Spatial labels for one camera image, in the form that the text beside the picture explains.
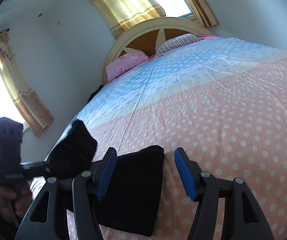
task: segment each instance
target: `wooden headboard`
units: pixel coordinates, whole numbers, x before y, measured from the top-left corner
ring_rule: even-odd
[[[103,84],[108,83],[107,65],[118,57],[136,49],[151,56],[156,52],[156,47],[165,41],[186,33],[213,35],[196,22],[175,17],[159,17],[141,22],[130,28],[116,40],[108,53],[103,70]]]

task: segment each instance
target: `yellow curtain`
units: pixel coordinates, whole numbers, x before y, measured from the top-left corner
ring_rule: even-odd
[[[207,0],[187,0],[203,28],[219,25]]]
[[[165,17],[155,0],[90,0],[117,39],[123,32],[145,20]]]
[[[22,73],[5,31],[0,33],[0,76],[20,114],[38,137],[54,117]]]

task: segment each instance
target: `bedspread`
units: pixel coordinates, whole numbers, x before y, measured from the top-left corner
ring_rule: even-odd
[[[187,239],[196,213],[174,164],[177,147],[218,178],[242,177],[275,239],[287,237],[287,51],[231,38],[197,42],[125,73],[75,118],[98,141],[94,161],[108,147],[118,155],[154,144],[165,149],[151,239]],[[223,212],[220,200],[214,239],[220,239]],[[146,239],[101,230],[105,239]]]

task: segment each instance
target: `hand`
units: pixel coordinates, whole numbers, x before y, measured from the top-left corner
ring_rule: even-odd
[[[13,189],[0,186],[0,214],[7,220],[13,220],[7,200],[16,200],[14,212],[17,216],[23,218],[32,203],[32,192],[29,185],[23,184],[21,186],[21,195],[19,198],[17,198],[17,193]]]

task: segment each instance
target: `metal bolt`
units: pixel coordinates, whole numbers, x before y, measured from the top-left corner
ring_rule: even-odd
[[[243,179],[238,177],[238,178],[236,178],[236,182],[238,184],[242,184],[243,183]]]
[[[205,177],[205,178],[208,178],[208,177],[210,177],[210,173],[209,173],[208,171],[203,171],[203,172],[201,173],[201,176],[202,176],[202,177]]]
[[[91,175],[90,171],[84,171],[82,174],[82,177],[89,177]]]
[[[57,181],[57,179],[55,177],[51,177],[48,179],[49,183],[55,183]]]

